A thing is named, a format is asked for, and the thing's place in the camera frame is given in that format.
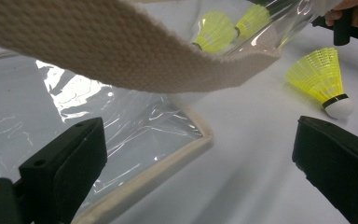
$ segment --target transparent plastic film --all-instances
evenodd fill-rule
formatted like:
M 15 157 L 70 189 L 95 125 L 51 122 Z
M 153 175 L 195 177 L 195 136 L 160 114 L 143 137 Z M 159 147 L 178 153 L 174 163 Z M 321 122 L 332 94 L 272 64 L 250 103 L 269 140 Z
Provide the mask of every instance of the transparent plastic film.
M 325 10 L 323 0 L 136 2 L 196 48 L 224 56 L 280 49 Z
M 0 59 L 0 177 L 72 125 L 103 118 L 108 163 L 81 213 L 149 167 L 201 139 L 173 96 L 105 85 L 23 56 Z

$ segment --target white table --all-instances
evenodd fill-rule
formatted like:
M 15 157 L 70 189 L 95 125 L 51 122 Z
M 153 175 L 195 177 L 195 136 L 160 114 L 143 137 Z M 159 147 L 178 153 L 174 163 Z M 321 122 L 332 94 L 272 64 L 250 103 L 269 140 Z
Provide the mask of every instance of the white table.
M 358 40 L 338 48 L 344 88 L 355 103 L 347 120 L 330 119 L 285 84 L 295 61 L 331 46 L 331 31 L 307 27 L 279 61 L 239 88 L 184 94 L 212 126 L 214 146 L 115 223 L 348 223 L 291 161 L 301 115 L 358 135 Z

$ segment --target black band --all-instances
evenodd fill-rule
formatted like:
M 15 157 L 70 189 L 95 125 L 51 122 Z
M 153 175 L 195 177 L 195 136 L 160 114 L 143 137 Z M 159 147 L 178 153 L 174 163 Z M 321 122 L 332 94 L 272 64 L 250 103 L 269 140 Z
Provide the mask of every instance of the black band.
M 199 48 L 200 50 L 202 50 L 202 47 L 199 45 L 199 44 L 197 44 L 197 43 L 191 43 L 192 45 L 194 45 L 194 46 L 196 46 L 197 48 Z
M 323 106 L 324 108 L 326 108 L 326 107 L 330 106 L 331 104 L 333 104 L 333 103 L 335 103 L 335 102 L 337 102 L 337 101 L 340 101 L 340 100 L 343 100 L 343 99 L 347 99 L 347 98 L 349 98 L 347 94 L 345 94 L 345 93 L 344 93 L 344 94 L 340 94 L 340 95 L 335 96 L 335 97 L 331 98 L 330 100 L 324 102 L 324 103 L 322 104 L 322 106 Z
M 234 27 L 234 29 L 237 31 L 237 38 L 240 37 L 240 34 L 241 34 L 240 28 L 238 28 L 236 26 L 236 27 Z

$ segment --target shuttlecock cork base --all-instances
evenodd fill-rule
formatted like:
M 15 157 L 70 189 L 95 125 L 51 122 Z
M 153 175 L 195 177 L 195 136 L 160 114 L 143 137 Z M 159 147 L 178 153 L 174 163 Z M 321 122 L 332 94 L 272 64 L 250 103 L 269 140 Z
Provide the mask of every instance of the shuttlecock cork base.
M 347 94 L 341 94 L 322 104 L 326 113 L 334 119 L 345 119 L 353 112 L 353 102 Z
M 288 82 L 318 100 L 327 115 L 345 119 L 353 103 L 342 87 L 337 50 L 319 49 L 303 57 L 287 72 Z

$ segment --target finger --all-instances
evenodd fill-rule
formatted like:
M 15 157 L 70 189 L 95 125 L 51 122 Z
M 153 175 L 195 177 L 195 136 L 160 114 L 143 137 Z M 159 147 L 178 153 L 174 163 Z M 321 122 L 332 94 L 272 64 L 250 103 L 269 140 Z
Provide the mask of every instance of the finger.
M 325 23 L 326 23 L 326 26 L 334 26 L 334 21 L 326 20 Z
M 342 10 L 356 6 L 358 6 L 358 0 L 343 0 L 342 3 L 334 8 L 334 10 Z
M 335 10 L 331 10 L 328 11 L 325 15 L 324 15 L 325 19 L 327 21 L 336 21 L 341 19 L 342 17 L 342 11 L 335 11 Z

